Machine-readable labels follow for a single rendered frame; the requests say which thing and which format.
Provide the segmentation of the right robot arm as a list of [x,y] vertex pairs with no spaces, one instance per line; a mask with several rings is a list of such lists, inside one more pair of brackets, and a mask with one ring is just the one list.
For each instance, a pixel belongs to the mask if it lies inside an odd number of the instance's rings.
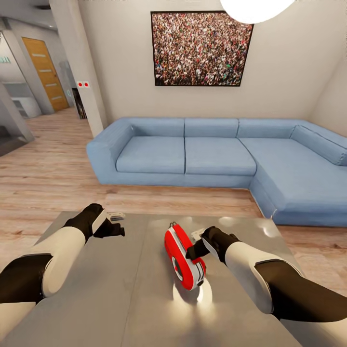
[[347,347],[347,297],[302,276],[281,257],[258,250],[215,226],[191,233],[186,259],[212,253],[255,305],[274,315],[303,347]]

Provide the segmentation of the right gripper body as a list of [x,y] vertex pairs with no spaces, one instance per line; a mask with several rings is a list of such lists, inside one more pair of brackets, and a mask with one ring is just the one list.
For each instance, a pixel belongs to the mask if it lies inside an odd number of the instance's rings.
[[187,248],[187,252],[188,252],[191,260],[195,260],[199,257],[203,257],[203,256],[208,254],[208,253],[205,253],[204,251],[201,250],[199,242],[200,242],[200,240],[198,242],[196,242],[194,245]]

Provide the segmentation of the radio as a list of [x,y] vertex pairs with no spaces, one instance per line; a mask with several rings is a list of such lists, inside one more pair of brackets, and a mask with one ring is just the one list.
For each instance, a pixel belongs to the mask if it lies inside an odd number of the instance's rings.
[[175,272],[183,287],[193,290],[204,283],[206,265],[201,257],[186,259],[187,248],[192,246],[191,240],[179,224],[170,224],[164,237],[165,249],[173,264]]

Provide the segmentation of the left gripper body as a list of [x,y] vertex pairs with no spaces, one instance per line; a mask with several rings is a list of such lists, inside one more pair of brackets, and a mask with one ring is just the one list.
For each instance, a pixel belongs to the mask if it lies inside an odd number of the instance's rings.
[[93,236],[95,238],[103,238],[103,237],[110,237],[110,236],[118,236],[119,233],[120,233],[120,223],[111,224],[111,222],[109,221],[109,224],[105,230],[100,232],[96,231]]

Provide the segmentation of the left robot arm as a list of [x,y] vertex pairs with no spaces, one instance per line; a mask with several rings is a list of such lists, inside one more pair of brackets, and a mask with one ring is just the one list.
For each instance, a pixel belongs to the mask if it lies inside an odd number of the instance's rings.
[[125,236],[120,223],[112,224],[119,220],[125,214],[91,204],[0,271],[0,343],[42,299],[60,290],[89,237]]

